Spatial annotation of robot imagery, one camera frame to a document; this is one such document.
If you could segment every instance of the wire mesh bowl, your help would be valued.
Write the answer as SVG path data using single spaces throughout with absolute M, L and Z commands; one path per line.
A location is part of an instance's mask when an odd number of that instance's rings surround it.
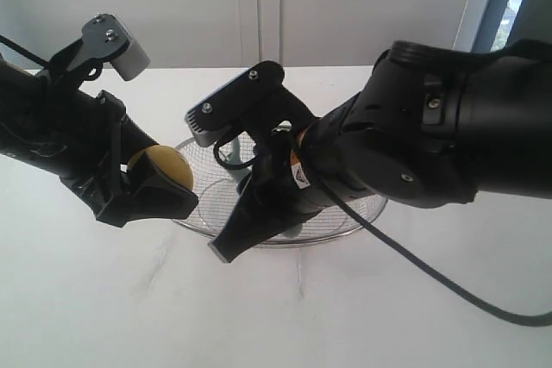
M 247 161 L 254 156 L 254 142 L 247 134 L 221 147 L 223 158 L 236 156 L 232 164 Z M 193 191 L 199 205 L 185 220 L 175 220 L 180 226 L 208 237 L 215 237 L 223 229 L 238 200 L 237 184 L 247 170 L 228 172 L 213 157 L 212 147 L 202 148 L 194 139 L 184 141 L 176 149 L 190 163 L 194 174 Z M 374 221 L 386 206 L 382 196 L 368 196 L 348 205 L 368 221 Z M 302 227 L 288 230 L 264 241 L 260 247 L 300 247 L 340 238 L 359 230 L 361 226 L 338 207 L 325 209 Z

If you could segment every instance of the screw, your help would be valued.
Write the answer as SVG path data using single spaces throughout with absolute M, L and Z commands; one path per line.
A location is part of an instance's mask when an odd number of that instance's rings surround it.
M 94 16 L 94 21 L 92 23 L 93 24 L 100 23 L 100 22 L 103 22 L 104 19 L 105 19 L 104 15 L 102 15 L 101 13 L 98 13 Z
M 405 181 L 406 183 L 412 183 L 414 181 L 414 178 L 412 178 L 408 174 L 401 174 L 400 179 Z
M 213 106 L 210 103 L 204 103 L 201 106 L 201 112 L 203 112 L 204 114 L 210 114 L 211 112 L 213 112 Z
M 441 105 L 441 98 L 433 98 L 428 102 L 428 107 L 430 109 L 439 108 L 440 105 Z
M 110 29 L 105 33 L 105 41 L 106 42 L 112 42 L 115 39 L 117 39 L 118 37 L 119 37 L 119 34 L 113 29 Z

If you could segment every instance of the yellow ball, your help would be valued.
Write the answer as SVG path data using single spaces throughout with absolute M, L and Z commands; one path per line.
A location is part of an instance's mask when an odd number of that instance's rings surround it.
M 172 181 L 182 185 L 186 189 L 193 190 L 193 173 L 190 165 L 184 157 L 172 147 L 151 146 L 133 155 L 127 163 L 127 168 L 132 170 L 141 155 L 146 153 L 150 161 L 154 163 Z

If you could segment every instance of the white tabletop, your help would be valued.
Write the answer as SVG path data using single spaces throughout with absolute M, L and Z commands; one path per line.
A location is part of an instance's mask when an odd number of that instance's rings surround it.
M 239 72 L 112 71 L 109 90 L 160 142 Z M 292 68 L 319 115 L 370 68 Z M 301 250 L 254 249 L 223 265 L 170 221 L 93 220 L 52 175 L 0 158 L 0 361 L 6 367 L 550 367 L 552 327 L 509 325 L 463 302 L 367 232 Z M 552 204 L 481 194 L 469 206 L 389 203 L 377 225 L 509 310 L 552 309 Z

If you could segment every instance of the mesh basket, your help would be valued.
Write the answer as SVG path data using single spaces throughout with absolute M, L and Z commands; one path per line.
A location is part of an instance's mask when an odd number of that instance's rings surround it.
M 232 164 L 247 161 L 254 156 L 254 142 L 247 134 L 238 141 L 221 147 L 223 158 L 234 158 Z M 247 171 L 228 172 L 213 157 L 212 147 L 202 148 L 194 139 L 178 145 L 176 149 L 190 163 L 194 174 L 194 192 L 199 197 L 198 207 L 185 220 L 175 220 L 179 225 L 205 236 L 215 237 L 224 227 L 238 200 L 237 184 Z M 382 196 L 368 196 L 348 205 L 368 221 L 374 221 L 386 206 Z M 338 207 L 325 209 L 316 217 L 287 232 L 261 243 L 263 247 L 295 247 L 330 241 L 360 229 L 356 221 Z

